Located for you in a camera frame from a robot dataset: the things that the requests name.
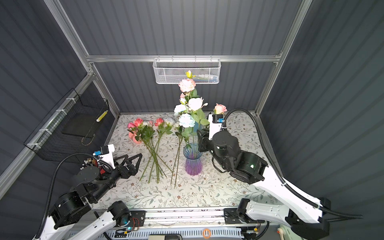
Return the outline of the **white blue carnation stem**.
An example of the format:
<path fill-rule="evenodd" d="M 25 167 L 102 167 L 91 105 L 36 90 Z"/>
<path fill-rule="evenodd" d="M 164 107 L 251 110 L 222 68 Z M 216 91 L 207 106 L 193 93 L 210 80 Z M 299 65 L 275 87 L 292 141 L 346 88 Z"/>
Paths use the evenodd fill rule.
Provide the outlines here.
<path fill-rule="evenodd" d="M 190 137 L 193 135 L 193 130 L 195 127 L 196 121 L 189 114 L 187 106 L 183 104 L 176 105 L 174 108 L 174 114 L 178 117 L 178 125 L 176 127 L 175 134 L 181 139 L 184 140 L 187 147 L 191 147 Z"/>

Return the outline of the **light pink rose stem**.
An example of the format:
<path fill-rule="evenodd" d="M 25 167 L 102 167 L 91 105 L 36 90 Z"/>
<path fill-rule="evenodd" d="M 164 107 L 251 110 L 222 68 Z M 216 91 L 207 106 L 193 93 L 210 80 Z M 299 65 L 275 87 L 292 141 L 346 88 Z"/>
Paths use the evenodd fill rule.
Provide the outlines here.
<path fill-rule="evenodd" d="M 214 108 L 214 114 L 215 115 L 221 115 L 221 114 L 225 113 L 226 111 L 227 111 L 226 106 L 221 105 L 221 104 L 216 104 L 216 106 Z"/>

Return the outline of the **white rose stem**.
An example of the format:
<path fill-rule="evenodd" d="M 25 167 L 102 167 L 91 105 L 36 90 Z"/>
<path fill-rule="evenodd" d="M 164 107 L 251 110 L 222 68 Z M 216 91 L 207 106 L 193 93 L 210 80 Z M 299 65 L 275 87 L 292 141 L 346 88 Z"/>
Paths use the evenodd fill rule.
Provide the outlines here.
<path fill-rule="evenodd" d="M 207 106 L 208 103 L 204 103 L 204 99 L 192 98 L 188 101 L 188 116 L 187 116 L 187 130 L 188 134 L 186 142 L 190 143 L 192 138 L 193 143 L 195 142 L 195 136 L 197 136 L 197 130 L 206 128 L 209 125 L 209 121 L 203 112 L 203 107 Z"/>

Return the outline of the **pink carnation flower stem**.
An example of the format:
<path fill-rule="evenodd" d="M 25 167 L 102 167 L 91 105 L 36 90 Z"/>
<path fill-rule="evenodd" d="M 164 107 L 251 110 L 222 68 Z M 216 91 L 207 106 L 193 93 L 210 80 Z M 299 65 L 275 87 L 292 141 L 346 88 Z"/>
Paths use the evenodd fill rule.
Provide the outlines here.
<path fill-rule="evenodd" d="M 186 77 L 187 77 L 186 79 L 182 79 L 178 84 L 182 92 L 180 95 L 181 103 L 186 103 L 190 99 L 198 97 L 198 93 L 196 90 L 196 83 L 193 80 L 193 77 L 195 77 L 195 75 L 193 75 L 191 71 L 188 71 L 186 72 Z"/>

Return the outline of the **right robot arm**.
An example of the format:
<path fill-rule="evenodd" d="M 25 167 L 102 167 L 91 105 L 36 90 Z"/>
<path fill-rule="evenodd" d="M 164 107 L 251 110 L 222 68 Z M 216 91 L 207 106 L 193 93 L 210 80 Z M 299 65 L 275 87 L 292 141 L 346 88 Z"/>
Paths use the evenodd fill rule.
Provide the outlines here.
<path fill-rule="evenodd" d="M 241 199 L 237 215 L 243 223 L 258 220 L 280 223 L 306 240 L 320 240 L 329 236 L 332 222 L 362 219 L 361 215 L 332 211 L 328 199 L 313 197 L 290 186 L 272 165 L 254 153 L 241 150 L 238 139 L 227 131 L 210 136 L 209 130 L 203 129 L 197 131 L 197 137 L 199 151 L 212 155 L 212 162 L 218 163 L 217 171 L 229 173 L 236 180 L 266 191 L 280 201 L 274 206 Z"/>

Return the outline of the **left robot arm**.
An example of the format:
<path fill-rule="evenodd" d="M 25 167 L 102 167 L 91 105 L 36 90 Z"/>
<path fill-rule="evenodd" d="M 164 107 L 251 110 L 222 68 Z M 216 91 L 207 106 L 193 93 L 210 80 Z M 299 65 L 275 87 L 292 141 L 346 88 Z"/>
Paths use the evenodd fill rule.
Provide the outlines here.
<path fill-rule="evenodd" d="M 85 168 L 80 170 L 72 179 L 73 188 L 70 192 L 60 196 L 53 207 L 50 208 L 57 173 L 61 165 L 74 156 L 91 157 L 96 163 L 86 165 Z M 128 157 L 128 155 L 121 156 L 119 158 L 123 162 L 117 166 L 115 166 L 116 162 L 107 163 L 106 157 L 101 155 L 93 156 L 88 153 L 75 153 L 61 160 L 54 171 L 50 183 L 43 219 L 35 239 L 42 239 L 49 217 L 54 221 L 55 230 L 77 223 L 83 215 L 91 210 L 90 204 L 96 204 L 110 189 L 117 185 L 118 180 L 128 179 L 138 173 L 142 157 L 142 154 L 137 154 L 133 157 Z"/>

